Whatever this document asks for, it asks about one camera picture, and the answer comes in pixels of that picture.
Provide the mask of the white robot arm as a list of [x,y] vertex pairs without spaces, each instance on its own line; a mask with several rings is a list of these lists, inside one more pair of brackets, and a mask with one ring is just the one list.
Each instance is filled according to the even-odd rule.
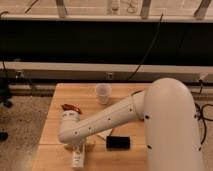
[[140,119],[145,127],[148,171],[204,171],[194,99],[173,78],[158,79],[81,121],[74,112],[64,112],[58,139],[78,144],[88,136]]

